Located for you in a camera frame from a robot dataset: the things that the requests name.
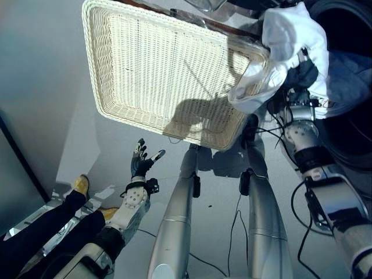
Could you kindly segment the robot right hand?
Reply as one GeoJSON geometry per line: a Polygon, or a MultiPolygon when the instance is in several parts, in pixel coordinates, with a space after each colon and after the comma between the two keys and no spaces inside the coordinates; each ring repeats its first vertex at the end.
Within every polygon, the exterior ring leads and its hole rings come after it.
{"type": "Polygon", "coordinates": [[[307,89],[316,81],[319,75],[319,71],[305,47],[298,52],[298,58],[298,66],[289,69],[287,73],[285,85],[289,89],[307,89]]]}

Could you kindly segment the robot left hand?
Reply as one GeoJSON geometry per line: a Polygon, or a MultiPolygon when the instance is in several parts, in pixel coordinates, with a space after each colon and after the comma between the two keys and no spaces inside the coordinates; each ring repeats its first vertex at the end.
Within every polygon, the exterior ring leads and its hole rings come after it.
{"type": "Polygon", "coordinates": [[[153,156],[147,158],[145,140],[140,138],[133,150],[133,156],[131,159],[131,176],[134,177],[145,177],[146,173],[150,168],[165,155],[164,149],[158,151],[153,156]]]}

